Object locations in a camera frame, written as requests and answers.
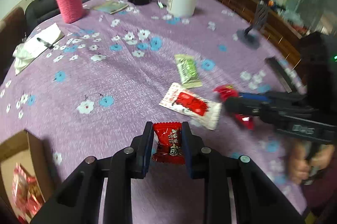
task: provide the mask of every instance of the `green candy packet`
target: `green candy packet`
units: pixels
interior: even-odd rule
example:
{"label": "green candy packet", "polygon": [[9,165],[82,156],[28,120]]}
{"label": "green candy packet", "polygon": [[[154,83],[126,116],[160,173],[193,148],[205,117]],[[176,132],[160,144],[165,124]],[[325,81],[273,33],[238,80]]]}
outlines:
{"label": "green candy packet", "polygon": [[177,63],[177,68],[181,79],[181,85],[184,88],[203,86],[199,78],[193,56],[178,54],[174,55],[174,58]]}

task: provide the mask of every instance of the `cardboard box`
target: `cardboard box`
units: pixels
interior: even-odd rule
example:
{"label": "cardboard box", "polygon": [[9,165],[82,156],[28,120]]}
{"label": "cardboard box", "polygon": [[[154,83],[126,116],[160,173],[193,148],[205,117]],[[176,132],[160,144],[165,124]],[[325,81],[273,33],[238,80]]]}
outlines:
{"label": "cardboard box", "polygon": [[53,193],[53,183],[47,168],[41,140],[23,130],[0,144],[0,197],[16,216],[23,216],[21,211],[16,208],[12,198],[13,170],[16,163],[20,163],[30,175],[36,177],[45,202]]}

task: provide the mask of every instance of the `screw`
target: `screw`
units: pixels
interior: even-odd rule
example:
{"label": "screw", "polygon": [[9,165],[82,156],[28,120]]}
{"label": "screw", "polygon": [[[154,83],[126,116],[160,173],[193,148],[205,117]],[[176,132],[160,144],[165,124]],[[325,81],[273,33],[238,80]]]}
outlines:
{"label": "screw", "polygon": [[88,164],[91,164],[95,161],[95,157],[93,156],[89,156],[85,159],[85,162],[88,163]]}
{"label": "screw", "polygon": [[126,147],[124,149],[124,153],[126,153],[126,154],[133,153],[133,152],[134,152],[134,149],[132,147]]}
{"label": "screw", "polygon": [[250,157],[249,156],[241,156],[240,157],[240,160],[243,162],[243,163],[248,163],[250,161]]}
{"label": "screw", "polygon": [[201,148],[201,153],[210,153],[212,150],[210,147],[202,147]]}

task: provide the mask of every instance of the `black pen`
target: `black pen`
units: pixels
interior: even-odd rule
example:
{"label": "black pen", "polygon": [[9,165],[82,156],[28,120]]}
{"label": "black pen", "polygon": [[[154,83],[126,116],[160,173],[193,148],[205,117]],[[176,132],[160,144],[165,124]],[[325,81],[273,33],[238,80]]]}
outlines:
{"label": "black pen", "polygon": [[48,42],[45,42],[43,39],[41,39],[41,38],[36,38],[36,39],[37,39],[37,41],[42,42],[47,48],[49,48],[49,49],[54,48],[54,46],[52,44],[50,44]]}

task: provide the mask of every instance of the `floral tablecloth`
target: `floral tablecloth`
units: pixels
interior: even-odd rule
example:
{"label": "floral tablecloth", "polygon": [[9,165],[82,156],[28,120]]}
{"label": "floral tablecloth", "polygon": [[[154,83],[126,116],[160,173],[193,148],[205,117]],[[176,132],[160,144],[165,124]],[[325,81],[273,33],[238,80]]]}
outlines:
{"label": "floral tablecloth", "polygon": [[[284,173],[288,140],[271,125],[256,119],[254,131],[242,130],[221,114],[210,131],[159,106],[171,83],[180,82],[175,54],[195,57],[203,87],[191,91],[205,99],[219,101],[212,90],[222,84],[251,93],[284,91],[264,62],[276,56],[291,69],[274,46],[262,38],[257,50],[245,47],[235,33],[248,23],[214,0],[198,0],[188,19],[172,17],[155,2],[113,15],[89,9],[105,1],[85,3],[87,15],[75,23],[59,15],[32,32],[56,22],[65,37],[19,75],[9,70],[0,87],[0,140],[26,128],[44,141],[52,175],[64,180],[85,157],[109,157],[128,146],[146,121],[189,121],[207,146],[234,158],[250,156],[302,213],[301,190]],[[301,88],[296,73],[288,72]],[[136,224],[201,223],[203,181],[190,180],[185,166],[152,162],[144,180],[132,180],[132,206]]]}

